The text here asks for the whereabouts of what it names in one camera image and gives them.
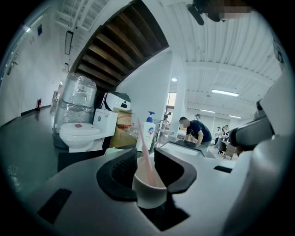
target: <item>man's arm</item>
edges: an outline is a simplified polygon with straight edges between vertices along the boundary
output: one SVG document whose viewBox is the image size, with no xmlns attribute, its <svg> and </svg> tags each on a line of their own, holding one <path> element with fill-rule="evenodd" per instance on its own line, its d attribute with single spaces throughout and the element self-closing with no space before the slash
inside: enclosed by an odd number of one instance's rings
<svg viewBox="0 0 295 236">
<path fill-rule="evenodd" d="M 184 140 L 187 141 L 189 139 L 189 135 L 186 135 Z"/>
<path fill-rule="evenodd" d="M 204 137 L 204 134 L 203 134 L 203 132 L 202 132 L 202 130 L 200 130 L 199 132 L 198 132 L 198 141 L 197 141 L 197 143 L 196 143 L 196 146 L 198 147 L 198 146 L 200 146 L 201 145 L 201 143 L 202 143 L 202 141 L 203 141 L 203 137 Z"/>
</svg>

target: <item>blue logo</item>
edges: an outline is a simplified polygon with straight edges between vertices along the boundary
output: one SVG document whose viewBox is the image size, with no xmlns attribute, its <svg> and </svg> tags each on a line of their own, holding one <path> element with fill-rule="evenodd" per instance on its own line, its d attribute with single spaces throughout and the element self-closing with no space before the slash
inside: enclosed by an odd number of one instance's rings
<svg viewBox="0 0 295 236">
<path fill-rule="evenodd" d="M 148 129 L 148 133 L 151 135 L 153 133 L 153 127 Z"/>
</svg>

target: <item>box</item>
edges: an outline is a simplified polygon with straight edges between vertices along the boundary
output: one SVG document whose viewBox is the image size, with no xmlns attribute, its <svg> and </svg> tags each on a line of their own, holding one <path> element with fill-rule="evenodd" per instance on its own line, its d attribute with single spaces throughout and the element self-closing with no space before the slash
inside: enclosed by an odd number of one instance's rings
<svg viewBox="0 0 295 236">
<path fill-rule="evenodd" d="M 111 137 L 110 148 L 119 148 L 127 145 L 136 144 L 137 139 L 116 127 L 114 136 Z"/>
<path fill-rule="evenodd" d="M 114 112 L 118 113 L 117 125 L 131 126 L 131 110 L 124 111 L 119 108 L 114 108 Z"/>
</svg>

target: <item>door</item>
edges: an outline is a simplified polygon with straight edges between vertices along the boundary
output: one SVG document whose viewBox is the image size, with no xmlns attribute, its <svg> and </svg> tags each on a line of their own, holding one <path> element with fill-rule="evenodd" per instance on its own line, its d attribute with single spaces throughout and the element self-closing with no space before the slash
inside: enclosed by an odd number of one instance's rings
<svg viewBox="0 0 295 236">
<path fill-rule="evenodd" d="M 22 77 L 19 68 L 18 53 L 13 52 L 4 72 L 0 87 L 0 126 L 21 116 Z"/>
</svg>

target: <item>white toilet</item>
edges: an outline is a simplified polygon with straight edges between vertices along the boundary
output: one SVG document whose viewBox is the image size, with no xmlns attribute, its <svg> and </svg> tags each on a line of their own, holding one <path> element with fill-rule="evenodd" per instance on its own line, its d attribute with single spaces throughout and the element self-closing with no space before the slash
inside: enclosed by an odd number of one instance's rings
<svg viewBox="0 0 295 236">
<path fill-rule="evenodd" d="M 115 112 L 96 109 L 93 124 L 63 124 L 59 136 L 69 146 L 70 153 L 101 150 L 105 137 L 114 135 L 117 118 Z"/>
</svg>

